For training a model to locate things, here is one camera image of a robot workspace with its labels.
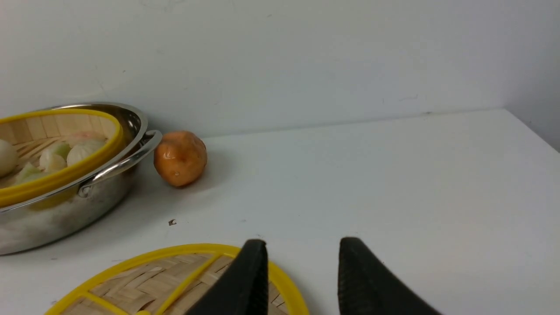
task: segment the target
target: yellow plastic frame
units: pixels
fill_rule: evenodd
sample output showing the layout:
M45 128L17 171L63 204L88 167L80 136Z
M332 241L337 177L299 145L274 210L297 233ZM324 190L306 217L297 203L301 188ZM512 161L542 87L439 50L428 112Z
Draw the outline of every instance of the yellow plastic frame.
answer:
M116 315L128 315L127 312L118 308L117 306L89 293L89 290L94 286L102 283L104 280L109 279L123 271L129 270L131 268L137 267L144 263L148 263L154 260L159 260L165 257L177 256L181 254L195 254L195 253L205 253L213 254L212 258L207 260L201 267L196 269L192 274L190 274L181 283L175 291L169 296L169 298L162 304L162 306L154 313L151 314L148 311L137 312L136 315L162 315L164 311L183 293L185 288L195 280L206 268L208 268L218 257L229 256L235 258L239 253L240 248L222 245L222 244L187 244L173 246L163 249L158 249L156 251L145 253L140 256L131 258L129 260L123 261L103 272L97 274L91 279L87 280L70 293L68 293L64 298L53 305L45 315L60 315L66 308L68 308L75 300L78 298L87 298L106 309L112 311ZM286 306L290 314L294 315L309 315L305 301L301 296L301 293L297 289L296 285L292 280L275 264L268 262L268 279L274 283L280 295L284 298Z
M117 155L124 147L123 126L110 114L90 109L57 109L30 112L21 115L0 119L0 124L19 121L32 117L43 117L47 115L81 114L94 115L110 120L115 125L115 134L107 143L94 154L83 159L79 163L64 168L58 172L36 179L32 182L19 184L12 187L0 188L0 207L14 205L26 200L41 196L42 194L56 190L87 173L102 166Z

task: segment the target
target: bamboo steamer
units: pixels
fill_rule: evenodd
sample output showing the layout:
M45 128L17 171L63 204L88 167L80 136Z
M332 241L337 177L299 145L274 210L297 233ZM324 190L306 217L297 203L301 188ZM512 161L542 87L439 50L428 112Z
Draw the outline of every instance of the bamboo steamer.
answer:
M51 175L13 186L17 174L27 163L39 166L39 157L45 148L77 132L88 131L108 139L93 155ZM123 128L118 120L110 114L86 109L47 110L0 119L0 139L14 146L19 157L16 169L0 178L0 207L65 186L105 164L124 147Z
M113 266L74 289L45 315L183 315L227 270L240 249L190 244ZM268 314L309 315L290 278L269 262Z

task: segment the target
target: woven bamboo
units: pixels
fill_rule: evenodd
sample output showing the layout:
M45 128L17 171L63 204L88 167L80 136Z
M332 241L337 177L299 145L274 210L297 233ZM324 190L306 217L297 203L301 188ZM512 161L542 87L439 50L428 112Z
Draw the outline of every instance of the woven bamboo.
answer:
M16 169L0 178L0 189L14 184L17 173L27 164L39 166L41 152L65 141L77 132L93 131L111 138L116 126L111 120L89 114L57 114L29 117L0 124L0 139L15 147L19 155Z
M154 260L96 285L62 315L134 315L139 311L154 314L175 292L179 293L178 298L165 308L164 315L183 315L216 283L232 261L229 256L205 253ZM269 315L289 314L272 282L269 282L268 297Z

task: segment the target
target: white table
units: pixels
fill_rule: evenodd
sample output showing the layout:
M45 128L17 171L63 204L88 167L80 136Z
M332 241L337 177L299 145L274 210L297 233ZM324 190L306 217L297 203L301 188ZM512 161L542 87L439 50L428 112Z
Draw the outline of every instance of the white table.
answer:
M0 313L43 313L154 249L264 238L311 313L338 314L345 235L445 314L560 312L560 155L505 110L204 141L207 172L191 187L168 187L146 161L93 226L0 257Z

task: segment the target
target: white wall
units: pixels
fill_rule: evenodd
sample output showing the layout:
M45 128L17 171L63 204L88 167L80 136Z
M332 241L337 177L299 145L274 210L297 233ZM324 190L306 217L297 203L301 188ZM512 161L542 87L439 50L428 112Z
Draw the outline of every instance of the white wall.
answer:
M508 105L560 147L559 34L559 0L0 0L0 114L119 101L205 136Z

